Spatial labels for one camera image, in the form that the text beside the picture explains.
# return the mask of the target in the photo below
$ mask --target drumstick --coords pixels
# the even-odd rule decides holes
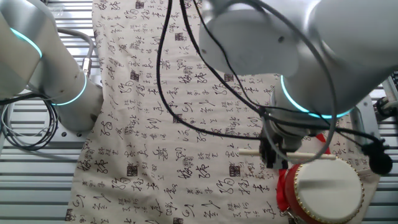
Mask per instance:
[[[239,149],[239,155],[242,156],[260,156],[260,152],[257,150],[250,149]],[[287,152],[286,156],[292,159],[309,159],[312,158],[315,154],[309,152]],[[319,159],[330,159],[335,160],[335,155],[322,155]]]

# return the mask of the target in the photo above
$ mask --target drum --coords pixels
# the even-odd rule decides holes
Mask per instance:
[[[285,197],[290,209],[308,224],[347,223],[362,207],[364,189],[347,162],[316,160],[289,170]]]

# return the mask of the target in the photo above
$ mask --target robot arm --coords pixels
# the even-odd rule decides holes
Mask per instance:
[[[325,125],[318,114],[331,118],[330,84],[316,58],[295,32],[270,12],[259,11],[245,2],[267,3],[314,45],[331,73],[338,118],[354,111],[398,65],[398,31],[394,28],[398,18],[390,12],[398,7],[396,1],[203,1],[206,26],[225,49],[234,71],[238,75],[281,74],[271,106],[306,112],[270,110],[271,116],[279,120]],[[203,27],[200,48],[212,67],[232,73],[220,48]],[[285,152],[296,151],[304,136],[320,132],[272,121],[267,122],[266,129]]]
[[[49,9],[39,0],[0,0],[0,30],[0,98],[29,83],[51,99],[67,129],[90,130],[103,103],[102,88],[62,44]]]

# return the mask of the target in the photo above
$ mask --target metal grating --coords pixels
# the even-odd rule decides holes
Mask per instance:
[[[92,38],[92,1],[53,0],[49,2],[59,27],[82,31]],[[79,64],[85,57],[88,44],[81,39],[60,34],[63,43]],[[93,56],[91,77],[100,83],[100,65],[96,52]],[[378,88],[373,100],[385,96]],[[12,124],[24,134],[35,134],[47,125],[47,110],[41,101],[22,101],[16,104]],[[398,131],[393,119],[380,125],[381,136],[391,146],[388,153],[395,164],[388,177],[382,177],[363,224],[398,224]],[[59,127],[53,141],[43,150],[28,153],[8,142],[0,157],[0,223],[2,224],[60,224],[64,223],[70,198],[72,177],[86,133],[67,131]],[[35,141],[37,137],[24,137]]]

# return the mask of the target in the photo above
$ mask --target calligraphy fabric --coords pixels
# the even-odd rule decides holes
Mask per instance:
[[[191,0],[185,7],[197,35],[200,20]],[[257,150],[258,141],[198,133],[178,124],[162,104],[155,60],[166,9],[166,0],[93,1],[104,105],[78,160],[66,223],[287,223],[275,199],[277,170],[238,155],[241,148]],[[164,93],[182,119],[217,133],[259,135],[258,115],[195,52],[178,1],[162,53]],[[242,93],[235,77],[220,74]],[[241,81],[251,98],[268,104],[279,76]],[[367,168],[345,140],[334,142],[332,153]],[[320,143],[308,138],[304,145],[301,151],[314,151]]]

